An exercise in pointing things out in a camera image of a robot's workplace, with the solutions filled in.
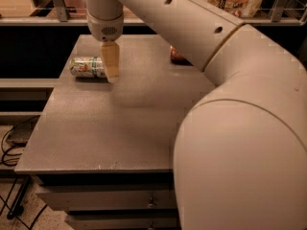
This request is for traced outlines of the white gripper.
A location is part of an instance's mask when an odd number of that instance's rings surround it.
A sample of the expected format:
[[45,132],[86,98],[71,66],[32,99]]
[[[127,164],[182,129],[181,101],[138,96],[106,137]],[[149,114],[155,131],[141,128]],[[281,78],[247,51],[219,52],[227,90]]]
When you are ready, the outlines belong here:
[[124,27],[124,15],[110,20],[102,20],[87,15],[87,25],[91,34],[102,43],[101,56],[104,62],[104,68],[107,80],[114,83],[119,78],[119,55],[120,48],[115,42],[122,34]]

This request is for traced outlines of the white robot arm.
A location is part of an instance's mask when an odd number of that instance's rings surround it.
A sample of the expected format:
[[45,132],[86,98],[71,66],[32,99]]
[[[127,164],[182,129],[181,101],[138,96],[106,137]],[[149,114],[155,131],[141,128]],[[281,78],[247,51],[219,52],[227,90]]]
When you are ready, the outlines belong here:
[[204,0],[85,0],[110,78],[130,10],[213,90],[184,118],[174,177],[182,230],[307,230],[307,72],[280,45]]

